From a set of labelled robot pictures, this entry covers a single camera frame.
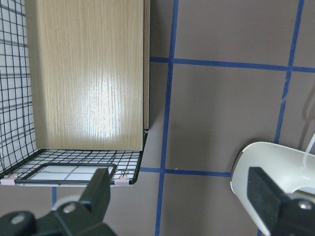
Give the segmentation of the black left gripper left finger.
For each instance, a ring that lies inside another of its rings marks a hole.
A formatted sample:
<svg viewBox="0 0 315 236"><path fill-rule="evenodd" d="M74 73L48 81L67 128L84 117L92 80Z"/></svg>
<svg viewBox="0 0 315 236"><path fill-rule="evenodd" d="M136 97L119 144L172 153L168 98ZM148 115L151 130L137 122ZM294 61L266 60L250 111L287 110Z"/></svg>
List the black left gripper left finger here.
<svg viewBox="0 0 315 236"><path fill-rule="evenodd" d="M79 199L63 202L53 216L63 236L109 236L111 229L103 222L109 202L109 172L100 168Z"/></svg>

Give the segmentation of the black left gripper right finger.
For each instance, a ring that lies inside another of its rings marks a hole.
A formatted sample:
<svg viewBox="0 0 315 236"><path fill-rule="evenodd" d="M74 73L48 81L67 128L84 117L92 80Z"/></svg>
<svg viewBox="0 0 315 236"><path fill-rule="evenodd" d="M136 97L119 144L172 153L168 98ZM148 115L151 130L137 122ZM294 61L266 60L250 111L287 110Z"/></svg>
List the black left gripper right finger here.
<svg viewBox="0 0 315 236"><path fill-rule="evenodd" d="M260 167L250 167L248 200L272 236L313 236L315 201L309 194L285 193Z"/></svg>

